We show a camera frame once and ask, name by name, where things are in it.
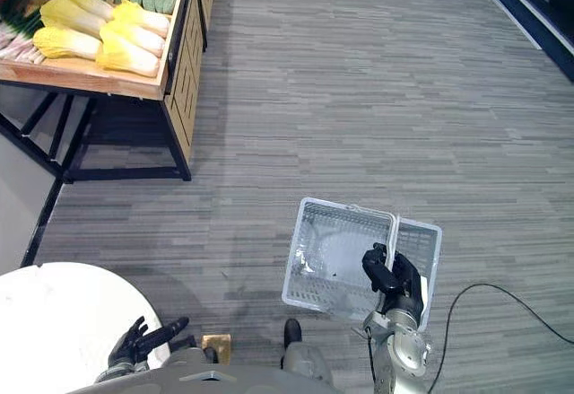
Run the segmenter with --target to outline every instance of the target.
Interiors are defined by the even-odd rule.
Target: gray carpet
[[[234,363],[277,365],[296,316],[337,387],[370,392],[364,342],[281,302],[299,201],[321,197],[443,227],[427,379],[473,281],[574,337],[573,95],[491,0],[215,0],[194,180],[66,186],[38,261],[125,276],[164,320],[230,332]],[[572,390],[574,349],[500,293],[451,328],[437,390]]]

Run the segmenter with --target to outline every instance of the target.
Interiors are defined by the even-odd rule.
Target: white plastic basket
[[[385,243],[391,268],[395,249],[428,279],[420,331],[426,328],[442,231],[438,226],[357,206],[304,198],[291,239],[283,284],[287,304],[348,320],[364,320],[380,299],[370,289],[361,259],[374,242]]]

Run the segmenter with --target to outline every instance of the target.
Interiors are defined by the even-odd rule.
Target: produce display stand
[[[47,0],[30,0],[40,3]],[[100,69],[80,58],[45,59],[39,65],[0,60],[0,84],[46,91],[48,94],[22,128],[0,114],[0,133],[20,147],[36,163],[63,182],[95,179],[181,178],[191,180],[187,160],[196,115],[199,75],[213,0],[177,0],[156,77]],[[57,129],[48,152],[30,139],[31,130],[54,103],[65,95]],[[57,153],[74,96],[88,103],[62,162]],[[71,168],[91,115],[99,102],[110,99],[142,105],[157,111],[157,125],[165,135],[175,166],[149,168]]]

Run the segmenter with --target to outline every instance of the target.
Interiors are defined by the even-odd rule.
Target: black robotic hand
[[[141,316],[134,325],[119,338],[108,356],[108,367],[113,367],[119,363],[136,364],[140,362],[141,356],[138,352],[138,342],[143,337],[145,331],[147,331],[147,325],[143,323],[144,317]]]
[[[147,360],[147,355],[156,347],[169,342],[187,326],[189,318],[182,317],[144,336],[147,325],[141,316],[132,327],[118,340],[109,354],[108,366],[119,363],[137,364]]]
[[[373,292],[381,291],[385,295],[380,312],[385,314],[391,309],[400,309],[420,324],[424,303],[419,271],[399,252],[395,254],[392,272],[385,267],[386,259],[387,246],[381,243],[373,244],[373,249],[367,250],[362,257],[362,267],[371,281]]]

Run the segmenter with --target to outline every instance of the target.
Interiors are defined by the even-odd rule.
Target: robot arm
[[[387,247],[380,243],[375,243],[362,259],[373,292],[385,295],[380,310],[373,311],[363,322],[376,346],[375,392],[426,392],[421,377],[426,371],[429,347],[417,331],[424,307],[421,276],[398,252],[392,272],[385,267],[386,259]]]

